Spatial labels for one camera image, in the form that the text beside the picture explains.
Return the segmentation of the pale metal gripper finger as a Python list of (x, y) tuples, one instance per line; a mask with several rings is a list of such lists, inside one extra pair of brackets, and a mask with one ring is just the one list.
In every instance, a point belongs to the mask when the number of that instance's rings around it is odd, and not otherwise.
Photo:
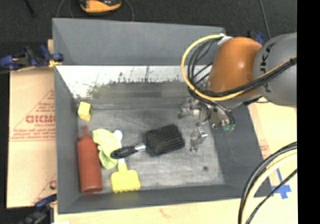
[(208, 137), (208, 133), (203, 128), (197, 128), (192, 131), (190, 135), (190, 151), (197, 152), (199, 150), (200, 145), (205, 141)]
[(185, 102), (180, 106), (179, 111), (177, 113), (177, 117), (179, 119), (182, 119), (187, 116), (199, 117), (200, 112), (201, 107), (199, 105), (199, 102), (197, 100), (191, 100)]

